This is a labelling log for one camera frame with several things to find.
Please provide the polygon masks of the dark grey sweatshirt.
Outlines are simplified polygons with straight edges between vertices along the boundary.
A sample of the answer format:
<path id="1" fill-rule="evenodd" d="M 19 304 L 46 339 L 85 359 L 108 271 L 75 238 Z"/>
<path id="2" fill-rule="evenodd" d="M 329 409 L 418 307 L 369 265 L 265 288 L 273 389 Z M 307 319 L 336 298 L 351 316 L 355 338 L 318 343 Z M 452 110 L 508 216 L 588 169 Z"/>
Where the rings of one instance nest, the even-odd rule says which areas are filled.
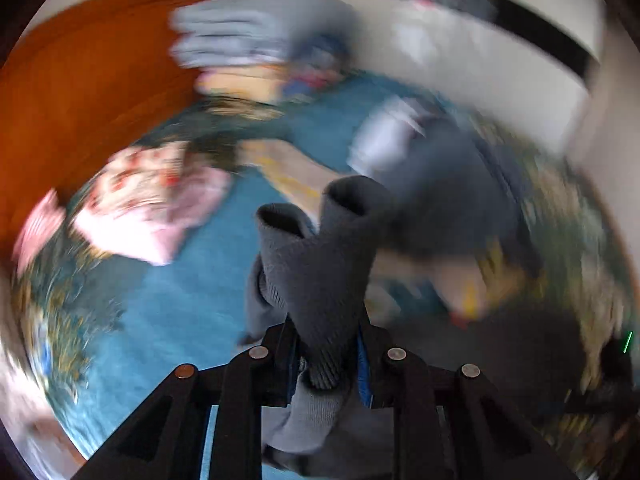
<path id="1" fill-rule="evenodd" d="M 291 320 L 302 342 L 292 401 L 262 412 L 262 455 L 307 477 L 355 383 L 358 330 L 373 260 L 393 209 L 375 180 L 351 176 L 322 193 L 318 224 L 293 204 L 256 210 L 259 252 L 245 289 L 249 341 Z"/>

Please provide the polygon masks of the teal floral plush blanket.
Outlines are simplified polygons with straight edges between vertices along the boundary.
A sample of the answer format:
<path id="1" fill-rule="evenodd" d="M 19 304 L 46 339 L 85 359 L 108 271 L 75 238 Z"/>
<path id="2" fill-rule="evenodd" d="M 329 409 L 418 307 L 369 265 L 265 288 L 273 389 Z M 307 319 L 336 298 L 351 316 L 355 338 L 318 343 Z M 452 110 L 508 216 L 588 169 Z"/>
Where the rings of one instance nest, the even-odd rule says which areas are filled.
<path id="1" fill-rule="evenodd" d="M 239 140 L 281 139 L 345 170 L 349 144 L 372 110 L 413 95 L 411 87 L 364 73 L 307 103 L 283 105 L 264 122 L 217 116 L 198 103 L 143 143 L 190 140 L 221 151 Z M 382 292 L 396 309 L 393 338 L 438 367 L 477 359 L 526 411 L 544 400 L 539 426 L 579 478 L 636 478 L 627 425 L 561 411 L 562 395 L 598 347 L 614 341 L 630 351 L 630 275 L 590 188 L 561 159 L 498 122 L 434 94 L 426 100 L 513 158 L 544 274 L 463 328 L 427 282 L 386 278 Z M 259 171 L 242 171 L 167 266 L 96 254 L 69 226 L 35 258 L 20 281 L 23 318 L 39 332 L 29 353 L 42 368 L 53 413 L 80 452 L 93 453 L 174 366 L 230 358 L 244 327 L 244 287 L 257 249 L 254 212 L 278 199 Z"/>

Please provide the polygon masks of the pink folded fleece blanket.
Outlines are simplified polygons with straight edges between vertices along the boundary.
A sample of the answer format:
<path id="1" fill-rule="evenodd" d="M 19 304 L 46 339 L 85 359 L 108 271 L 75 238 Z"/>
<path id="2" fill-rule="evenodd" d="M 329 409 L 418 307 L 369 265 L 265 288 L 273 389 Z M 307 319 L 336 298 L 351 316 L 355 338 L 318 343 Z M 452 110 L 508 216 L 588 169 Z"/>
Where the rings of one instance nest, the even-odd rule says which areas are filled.
<path id="1" fill-rule="evenodd" d="M 93 212 L 82 207 L 74 228 L 96 249 L 167 266 L 189 231 L 202 226 L 230 191 L 232 175 L 199 166 L 177 183 L 166 206 L 141 206 L 124 212 Z"/>

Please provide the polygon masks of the white and navy crumpled garment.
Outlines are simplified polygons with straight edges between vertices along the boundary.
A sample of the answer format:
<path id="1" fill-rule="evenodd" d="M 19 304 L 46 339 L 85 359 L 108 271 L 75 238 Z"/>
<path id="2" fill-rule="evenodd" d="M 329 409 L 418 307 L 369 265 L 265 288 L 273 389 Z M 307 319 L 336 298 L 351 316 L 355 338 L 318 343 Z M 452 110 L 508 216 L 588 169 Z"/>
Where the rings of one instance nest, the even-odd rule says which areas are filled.
<path id="1" fill-rule="evenodd" d="M 542 269 L 522 206 L 528 183 L 508 148 L 443 110 L 392 96 L 359 127 L 348 166 L 395 197 L 387 244 L 403 254 L 479 257 L 497 244 L 508 263 Z"/>

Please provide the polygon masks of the cream cartoon print folded blanket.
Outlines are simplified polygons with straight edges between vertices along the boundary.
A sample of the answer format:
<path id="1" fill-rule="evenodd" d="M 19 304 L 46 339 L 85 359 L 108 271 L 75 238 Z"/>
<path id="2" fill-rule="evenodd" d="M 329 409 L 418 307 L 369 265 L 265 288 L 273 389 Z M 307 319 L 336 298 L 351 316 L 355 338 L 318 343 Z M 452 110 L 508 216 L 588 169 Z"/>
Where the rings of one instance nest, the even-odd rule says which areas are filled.
<path id="1" fill-rule="evenodd" d="M 188 145 L 174 141 L 117 152 L 94 179 L 85 205 L 97 214 L 165 205 L 182 178 Z"/>

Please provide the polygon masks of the beige yellow patterned sheet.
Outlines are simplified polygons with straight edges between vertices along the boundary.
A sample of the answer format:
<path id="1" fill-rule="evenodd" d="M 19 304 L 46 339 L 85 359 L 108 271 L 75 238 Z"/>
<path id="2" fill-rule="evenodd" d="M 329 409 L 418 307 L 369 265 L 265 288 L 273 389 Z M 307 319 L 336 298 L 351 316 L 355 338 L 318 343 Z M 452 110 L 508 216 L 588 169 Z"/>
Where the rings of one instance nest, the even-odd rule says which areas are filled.
<path id="1" fill-rule="evenodd" d="M 293 144 L 279 139 L 243 140 L 235 149 L 240 166 L 257 168 L 315 226 L 320 222 L 324 189 L 342 174 L 318 164 Z"/>

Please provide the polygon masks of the pastel yellow folded blanket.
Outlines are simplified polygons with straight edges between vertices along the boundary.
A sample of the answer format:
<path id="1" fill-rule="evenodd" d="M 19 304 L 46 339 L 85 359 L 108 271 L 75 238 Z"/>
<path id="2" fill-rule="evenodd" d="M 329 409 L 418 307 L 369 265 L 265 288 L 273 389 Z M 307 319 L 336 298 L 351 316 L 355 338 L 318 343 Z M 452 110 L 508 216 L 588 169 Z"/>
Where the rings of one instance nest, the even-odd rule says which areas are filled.
<path id="1" fill-rule="evenodd" d="M 289 74 L 286 65 L 209 67 L 198 75 L 194 88 L 201 96 L 228 96 L 274 104 L 282 99 Z"/>

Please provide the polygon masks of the blue grey folded quilt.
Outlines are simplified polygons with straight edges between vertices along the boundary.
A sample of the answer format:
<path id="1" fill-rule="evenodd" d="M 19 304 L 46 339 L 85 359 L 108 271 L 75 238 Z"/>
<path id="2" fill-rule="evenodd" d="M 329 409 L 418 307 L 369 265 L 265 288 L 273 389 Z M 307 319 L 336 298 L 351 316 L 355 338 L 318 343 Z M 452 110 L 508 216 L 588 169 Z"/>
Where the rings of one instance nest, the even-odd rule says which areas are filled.
<path id="1" fill-rule="evenodd" d="M 349 44 L 356 24 L 341 0 L 205 0 L 171 13 L 169 53 L 183 68 L 282 63 L 317 36 Z"/>

